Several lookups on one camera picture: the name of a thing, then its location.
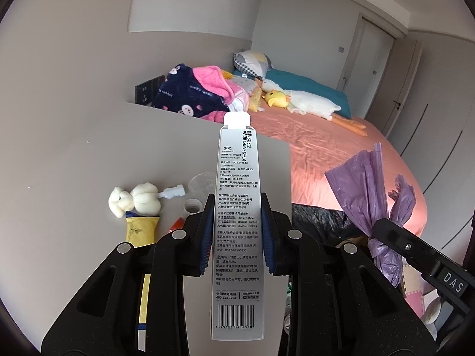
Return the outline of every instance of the screw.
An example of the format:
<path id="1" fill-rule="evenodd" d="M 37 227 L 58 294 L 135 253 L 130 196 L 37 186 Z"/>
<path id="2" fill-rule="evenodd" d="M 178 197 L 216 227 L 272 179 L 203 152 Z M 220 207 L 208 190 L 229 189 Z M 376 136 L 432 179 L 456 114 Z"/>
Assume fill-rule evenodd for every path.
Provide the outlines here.
<path id="1" fill-rule="evenodd" d="M 302 237 L 302 232 L 297 229 L 292 229 L 287 232 L 287 235 L 293 240 L 300 240 Z"/>
<path id="2" fill-rule="evenodd" d="M 175 240 L 182 240 L 186 237 L 186 232 L 182 229 L 179 229 L 179 230 L 175 230 L 173 233 L 172 233 L 172 237 L 175 239 Z"/>
<path id="3" fill-rule="evenodd" d="M 354 244 L 345 244 L 343 250 L 348 254 L 355 254 L 358 251 L 358 248 Z"/>
<path id="4" fill-rule="evenodd" d="M 117 246 L 117 251 L 120 254 L 128 253 L 130 251 L 130 249 L 131 249 L 131 246 L 127 242 L 122 242 L 119 246 Z"/>

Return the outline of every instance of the cotton balls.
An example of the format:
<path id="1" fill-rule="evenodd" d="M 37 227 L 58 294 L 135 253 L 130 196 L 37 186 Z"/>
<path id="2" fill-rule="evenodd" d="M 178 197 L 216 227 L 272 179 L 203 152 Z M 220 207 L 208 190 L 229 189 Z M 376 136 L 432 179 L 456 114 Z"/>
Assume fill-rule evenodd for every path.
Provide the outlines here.
<path id="1" fill-rule="evenodd" d="M 130 193 L 116 187 L 109 196 L 109 208 L 117 218 L 122 218 L 126 211 L 134 208 L 141 215 L 153 217 L 162 207 L 157 196 L 157 187 L 148 182 L 137 185 Z"/>
<path id="2" fill-rule="evenodd" d="M 139 214 L 148 217 L 158 215 L 162 205 L 160 205 L 160 201 L 157 199 L 157 186 L 147 182 L 137 185 L 130 194 L 134 200 L 135 209 Z"/>

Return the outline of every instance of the purple plastic bag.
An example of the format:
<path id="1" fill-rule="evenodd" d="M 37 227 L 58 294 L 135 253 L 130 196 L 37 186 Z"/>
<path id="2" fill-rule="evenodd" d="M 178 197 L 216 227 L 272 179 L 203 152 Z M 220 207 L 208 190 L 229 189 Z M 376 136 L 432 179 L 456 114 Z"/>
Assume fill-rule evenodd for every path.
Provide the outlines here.
<path id="1" fill-rule="evenodd" d="M 372 238 L 373 225 L 388 218 L 388 202 L 384 189 L 381 143 L 373 151 L 361 151 L 342 165 L 325 172 L 338 203 L 351 221 L 368 237 L 368 248 L 377 268 L 393 286 L 402 278 L 402 258 L 380 241 Z M 395 201 L 390 220 L 403 226 L 416 204 L 414 188 L 402 175 L 395 180 L 396 190 L 388 193 Z"/>

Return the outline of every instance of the white door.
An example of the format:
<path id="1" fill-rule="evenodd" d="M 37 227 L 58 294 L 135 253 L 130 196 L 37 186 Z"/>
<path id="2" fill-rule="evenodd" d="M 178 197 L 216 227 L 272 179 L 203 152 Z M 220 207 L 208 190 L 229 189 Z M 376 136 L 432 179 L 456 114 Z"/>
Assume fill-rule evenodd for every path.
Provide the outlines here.
<path id="1" fill-rule="evenodd" d="M 363 18 L 360 33 L 357 44 L 352 45 L 358 51 L 353 68 L 344 74 L 343 92 L 348 97 L 352 116 L 364 118 L 383 77 L 394 37 Z"/>
<path id="2" fill-rule="evenodd" d="M 397 39 L 394 42 L 378 92 L 365 117 L 386 138 L 404 108 L 421 55 L 421 41 Z"/>

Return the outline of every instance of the pillow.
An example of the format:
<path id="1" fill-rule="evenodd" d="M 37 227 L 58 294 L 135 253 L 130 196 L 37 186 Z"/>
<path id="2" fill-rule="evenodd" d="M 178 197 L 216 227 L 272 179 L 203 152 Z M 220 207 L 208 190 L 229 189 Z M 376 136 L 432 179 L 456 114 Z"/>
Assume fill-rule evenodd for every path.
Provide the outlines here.
<path id="1" fill-rule="evenodd" d="M 272 80 L 284 90 L 306 91 L 327 98 L 337 106 L 341 107 L 341 110 L 337 111 L 337 114 L 340 114 L 347 119 L 352 118 L 348 98 L 343 92 L 317 83 L 315 80 L 310 78 L 275 69 L 267 71 L 266 79 Z"/>
<path id="2" fill-rule="evenodd" d="M 272 68 L 270 59 L 263 53 L 243 51 L 233 55 L 234 66 L 242 73 L 263 80 L 269 68 Z"/>

